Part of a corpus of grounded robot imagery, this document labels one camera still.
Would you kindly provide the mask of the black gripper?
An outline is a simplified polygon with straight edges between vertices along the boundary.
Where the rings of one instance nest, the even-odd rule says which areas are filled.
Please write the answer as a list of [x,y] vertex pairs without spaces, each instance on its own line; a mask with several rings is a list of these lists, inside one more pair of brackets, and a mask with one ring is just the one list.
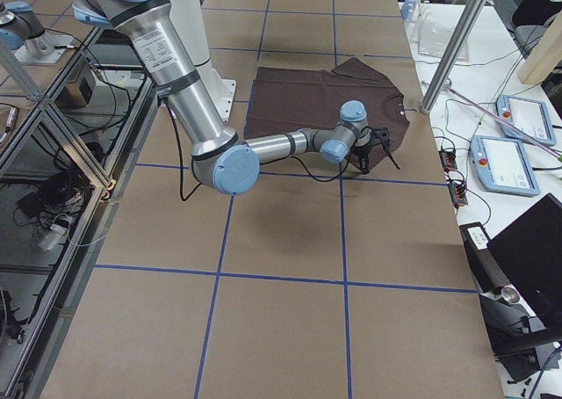
[[357,158],[358,166],[362,174],[370,172],[370,157],[374,147],[380,146],[387,156],[390,156],[390,132],[387,127],[372,128],[367,126],[367,141],[361,146],[353,148],[353,155]]

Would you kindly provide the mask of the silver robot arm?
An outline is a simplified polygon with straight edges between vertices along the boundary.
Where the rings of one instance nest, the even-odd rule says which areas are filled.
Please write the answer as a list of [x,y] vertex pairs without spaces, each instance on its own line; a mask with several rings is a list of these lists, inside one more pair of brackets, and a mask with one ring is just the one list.
[[156,93],[191,141],[191,172],[201,184],[226,195],[254,186],[260,168],[302,153],[317,152],[329,163],[356,156],[369,170],[372,148],[390,149],[384,128],[370,127],[364,105],[344,103],[329,130],[295,132],[242,140],[220,115],[190,53],[207,48],[200,0],[73,0],[78,21],[115,30],[133,44]]

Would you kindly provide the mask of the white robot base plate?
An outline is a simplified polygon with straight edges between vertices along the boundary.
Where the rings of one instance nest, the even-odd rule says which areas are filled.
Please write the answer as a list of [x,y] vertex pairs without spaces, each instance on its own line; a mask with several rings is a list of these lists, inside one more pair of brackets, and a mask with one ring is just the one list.
[[211,68],[211,97],[213,103],[224,122],[229,122],[237,82],[234,79],[225,79],[220,76],[215,68]]

